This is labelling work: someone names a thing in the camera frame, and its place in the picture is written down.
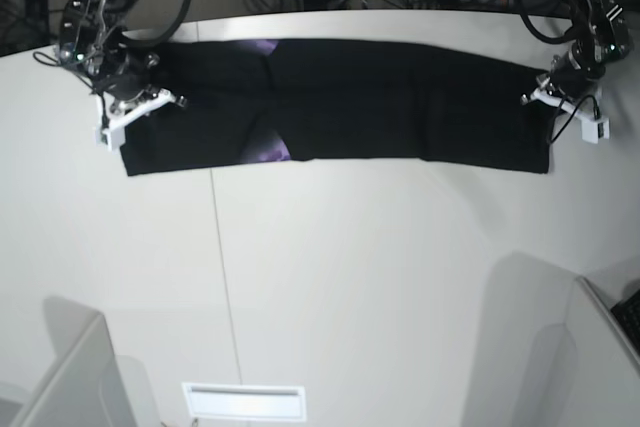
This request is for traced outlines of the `grey partition panel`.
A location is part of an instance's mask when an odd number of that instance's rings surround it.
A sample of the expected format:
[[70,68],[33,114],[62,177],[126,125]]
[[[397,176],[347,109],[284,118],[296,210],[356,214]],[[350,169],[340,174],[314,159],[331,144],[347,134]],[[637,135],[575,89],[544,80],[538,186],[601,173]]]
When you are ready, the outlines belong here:
[[3,426],[160,426],[144,365],[118,355],[104,314],[51,296],[43,302],[56,358],[29,392],[1,384]]

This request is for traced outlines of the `black keyboard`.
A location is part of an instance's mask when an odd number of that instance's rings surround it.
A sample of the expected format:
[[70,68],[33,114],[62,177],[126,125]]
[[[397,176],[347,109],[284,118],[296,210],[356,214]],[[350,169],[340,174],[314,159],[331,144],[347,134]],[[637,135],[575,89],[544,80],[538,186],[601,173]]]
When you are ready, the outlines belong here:
[[640,350],[640,291],[616,304],[611,313],[636,352]]

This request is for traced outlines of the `black T-shirt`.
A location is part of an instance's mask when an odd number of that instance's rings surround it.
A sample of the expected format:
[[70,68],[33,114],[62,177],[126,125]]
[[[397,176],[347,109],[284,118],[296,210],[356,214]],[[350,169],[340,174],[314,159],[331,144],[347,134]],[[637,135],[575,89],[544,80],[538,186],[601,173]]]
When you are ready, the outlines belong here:
[[436,46],[338,39],[168,43],[156,85],[186,98],[132,123],[129,176],[409,158],[545,174],[535,69]]

